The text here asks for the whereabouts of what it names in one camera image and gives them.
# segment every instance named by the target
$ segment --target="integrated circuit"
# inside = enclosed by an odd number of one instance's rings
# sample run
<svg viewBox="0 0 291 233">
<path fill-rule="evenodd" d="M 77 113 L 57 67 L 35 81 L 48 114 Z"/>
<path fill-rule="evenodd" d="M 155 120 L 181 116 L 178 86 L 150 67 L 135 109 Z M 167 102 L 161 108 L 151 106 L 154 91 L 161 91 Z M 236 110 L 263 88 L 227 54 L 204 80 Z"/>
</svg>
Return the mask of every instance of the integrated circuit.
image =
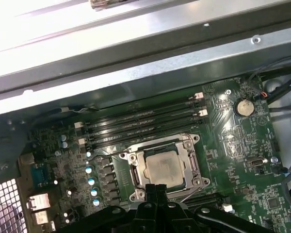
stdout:
<svg viewBox="0 0 291 233">
<path fill-rule="evenodd" d="M 270 207 L 270 209 L 278 208 L 280 206 L 278 198 L 268 199 L 267 203 L 268 203 L 268 206 Z"/>
</svg>

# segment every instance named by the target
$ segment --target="screw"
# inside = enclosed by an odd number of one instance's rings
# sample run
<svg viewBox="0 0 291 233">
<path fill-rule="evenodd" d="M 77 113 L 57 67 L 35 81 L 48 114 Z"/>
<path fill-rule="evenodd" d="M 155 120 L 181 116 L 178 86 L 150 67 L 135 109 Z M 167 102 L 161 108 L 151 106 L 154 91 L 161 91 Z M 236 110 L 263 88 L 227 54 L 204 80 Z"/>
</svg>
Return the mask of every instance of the screw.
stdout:
<svg viewBox="0 0 291 233">
<path fill-rule="evenodd" d="M 252 38 L 251 38 L 251 43 L 256 45 L 258 43 L 261 42 L 261 37 L 259 35 L 254 35 Z"/>
<path fill-rule="evenodd" d="M 144 192 L 139 192 L 139 196 L 143 198 L 143 197 L 145 197 L 145 193 Z"/>
<path fill-rule="evenodd" d="M 174 204 L 174 203 L 168 203 L 167 206 L 168 206 L 169 208 L 175 208 L 176 204 Z"/>
<path fill-rule="evenodd" d="M 131 154 L 129 156 L 129 158 L 130 158 L 131 161 L 135 161 L 137 159 L 137 157 L 135 155 L 133 155 L 133 154 Z"/>
<path fill-rule="evenodd" d="M 232 91 L 230 89 L 225 90 L 224 92 L 227 96 L 229 96 L 230 94 L 232 94 Z"/>
<path fill-rule="evenodd" d="M 194 184 L 200 184 L 200 180 L 199 179 L 195 179 L 195 180 L 193 180 L 193 183 Z"/>
<path fill-rule="evenodd" d="M 271 158 L 271 162 L 272 162 L 272 164 L 276 164 L 276 163 L 279 162 L 279 160 L 278 160 L 277 157 L 273 156 L 273 157 Z"/>
<path fill-rule="evenodd" d="M 188 149 L 188 148 L 190 148 L 191 147 L 191 143 L 190 142 L 185 142 L 184 143 L 184 148 L 185 149 Z"/>
<path fill-rule="evenodd" d="M 202 208 L 201 212 L 203 212 L 204 214 L 208 214 L 208 213 L 210 213 L 210 210 L 207 208 Z"/>
</svg>

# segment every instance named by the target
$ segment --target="gray cable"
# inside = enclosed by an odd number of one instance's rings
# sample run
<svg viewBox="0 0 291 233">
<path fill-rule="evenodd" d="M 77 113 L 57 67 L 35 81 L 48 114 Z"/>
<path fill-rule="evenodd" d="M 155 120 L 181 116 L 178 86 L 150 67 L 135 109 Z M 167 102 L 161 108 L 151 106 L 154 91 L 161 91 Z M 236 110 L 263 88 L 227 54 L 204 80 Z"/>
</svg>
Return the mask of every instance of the gray cable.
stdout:
<svg viewBox="0 0 291 233">
<path fill-rule="evenodd" d="M 288 188 L 288 183 L 290 181 L 291 181 L 291 173 L 284 179 L 284 181 L 281 183 L 281 186 L 282 186 L 284 197 L 291 206 L 291 196 L 290 196 L 289 188 Z"/>
<path fill-rule="evenodd" d="M 182 201 L 180 202 L 184 202 L 185 200 L 189 199 L 191 196 L 193 196 L 194 193 L 196 193 L 197 191 L 199 191 L 201 189 L 201 187 L 196 188 L 195 190 L 192 191 L 192 193 L 190 193 L 189 195 L 187 195 Z"/>
</svg>

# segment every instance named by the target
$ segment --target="electrolytic capacitor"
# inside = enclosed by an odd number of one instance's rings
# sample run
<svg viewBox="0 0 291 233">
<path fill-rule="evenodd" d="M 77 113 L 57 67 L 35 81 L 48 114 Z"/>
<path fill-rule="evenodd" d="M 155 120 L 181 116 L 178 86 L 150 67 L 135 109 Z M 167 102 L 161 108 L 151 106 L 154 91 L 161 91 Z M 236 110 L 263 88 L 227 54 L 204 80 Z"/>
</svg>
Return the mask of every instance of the electrolytic capacitor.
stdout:
<svg viewBox="0 0 291 233">
<path fill-rule="evenodd" d="M 62 142 L 64 142 L 64 141 L 66 141 L 67 140 L 67 136 L 66 135 L 61 135 L 60 136 L 60 140 L 62 141 Z"/>
<path fill-rule="evenodd" d="M 94 177 L 89 178 L 89 179 L 88 179 L 88 184 L 89 184 L 89 185 L 94 185 L 94 184 L 95 184 L 95 180 L 96 180 L 96 179 L 95 179 Z"/>
<path fill-rule="evenodd" d="M 91 174 L 92 171 L 93 171 L 93 169 L 92 169 L 92 167 L 90 167 L 90 166 L 88 166 L 88 167 L 85 169 L 85 172 L 86 172 L 87 174 Z"/>
<path fill-rule="evenodd" d="M 95 197 L 95 196 L 97 196 L 97 194 L 98 194 L 98 188 L 95 187 L 95 188 L 93 188 L 93 189 L 91 190 L 91 195 L 92 195 L 93 197 Z"/>
<path fill-rule="evenodd" d="M 64 212 L 64 217 L 68 217 L 70 214 L 72 214 L 72 212 L 73 212 L 73 209 L 72 208 L 67 209 L 67 211 Z"/>
<path fill-rule="evenodd" d="M 59 183 L 61 183 L 61 182 L 63 182 L 63 181 L 64 181 L 63 178 L 56 178 L 56 179 L 53 181 L 53 183 L 54 183 L 55 185 L 58 185 Z"/>
<path fill-rule="evenodd" d="M 93 200 L 93 205 L 94 206 L 99 206 L 100 204 L 100 199 L 99 198 L 96 198 L 95 200 Z"/>
<path fill-rule="evenodd" d="M 68 148 L 68 143 L 66 143 L 66 142 L 62 142 L 62 148 Z"/>
<path fill-rule="evenodd" d="M 78 190 L 78 189 L 77 189 L 76 187 L 69 188 L 69 189 L 67 189 L 67 194 L 68 194 L 69 196 L 71 196 L 73 193 L 76 193 L 77 190 Z"/>
</svg>

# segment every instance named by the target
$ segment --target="chip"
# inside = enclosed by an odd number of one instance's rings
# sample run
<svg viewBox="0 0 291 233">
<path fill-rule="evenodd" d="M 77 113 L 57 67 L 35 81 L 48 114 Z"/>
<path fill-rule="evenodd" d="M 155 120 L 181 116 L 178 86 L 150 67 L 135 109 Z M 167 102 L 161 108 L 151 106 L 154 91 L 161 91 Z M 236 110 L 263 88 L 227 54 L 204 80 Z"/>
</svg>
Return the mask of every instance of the chip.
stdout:
<svg viewBox="0 0 291 233">
<path fill-rule="evenodd" d="M 268 199 L 267 202 L 270 209 L 278 208 L 280 206 L 277 198 Z"/>
<path fill-rule="evenodd" d="M 147 177 L 151 183 L 167 185 L 167 188 L 183 184 L 183 168 L 177 153 L 163 152 L 146 158 Z"/>
</svg>

